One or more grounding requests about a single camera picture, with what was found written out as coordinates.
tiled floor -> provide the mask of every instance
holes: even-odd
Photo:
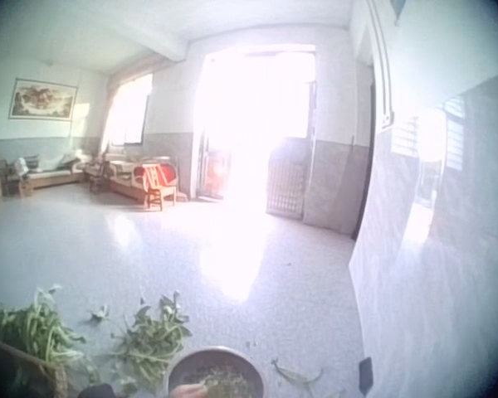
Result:
[[[245,352],[264,371],[270,397],[302,391],[271,359],[307,376],[321,367],[315,398],[357,393],[363,348],[347,269],[353,242],[331,231],[224,205],[184,203],[147,212],[85,186],[35,191],[0,204],[0,300],[26,305],[37,287],[61,284],[67,323],[110,347],[112,327],[85,323],[107,303],[116,321],[140,295],[181,293],[193,331],[186,347],[222,345]]]

bowl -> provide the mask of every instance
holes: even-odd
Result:
[[[177,386],[188,384],[188,378],[198,373],[198,370],[208,366],[232,366],[247,381],[254,391],[253,398],[267,398],[267,388],[264,376],[240,352],[227,347],[206,347],[176,359],[168,368],[164,378],[164,394]]]

bamboo basket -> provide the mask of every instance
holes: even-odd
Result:
[[[53,398],[67,398],[68,382],[64,366],[52,365],[3,342],[0,342],[0,363],[6,364],[9,369],[20,367],[30,374],[46,379],[51,385]]]

